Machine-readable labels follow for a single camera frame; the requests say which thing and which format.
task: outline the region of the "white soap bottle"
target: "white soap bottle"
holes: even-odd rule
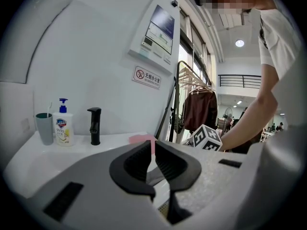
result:
[[[57,144],[69,147],[73,145],[73,114],[67,113],[67,108],[64,105],[67,100],[68,99],[60,98],[60,101],[62,101],[63,104],[59,108],[59,112],[53,114],[53,127]]]

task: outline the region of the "speckled surface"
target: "speckled surface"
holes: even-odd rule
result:
[[[239,170],[218,162],[221,159],[243,162],[246,157],[245,154],[216,152],[167,144],[189,154],[201,163],[201,174],[195,184],[189,190],[176,193],[180,207],[193,214],[201,211],[219,195]]]

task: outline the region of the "neck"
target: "neck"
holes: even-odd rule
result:
[[[254,8],[258,10],[277,9],[274,0],[255,0]]]

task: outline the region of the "gray cup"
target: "gray cup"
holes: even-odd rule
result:
[[[37,130],[44,145],[53,143],[52,114],[39,113],[35,116]]]

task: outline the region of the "white cube with markers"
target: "white cube with markers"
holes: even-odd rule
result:
[[[201,125],[193,134],[193,146],[198,149],[218,151],[222,141],[215,129]]]

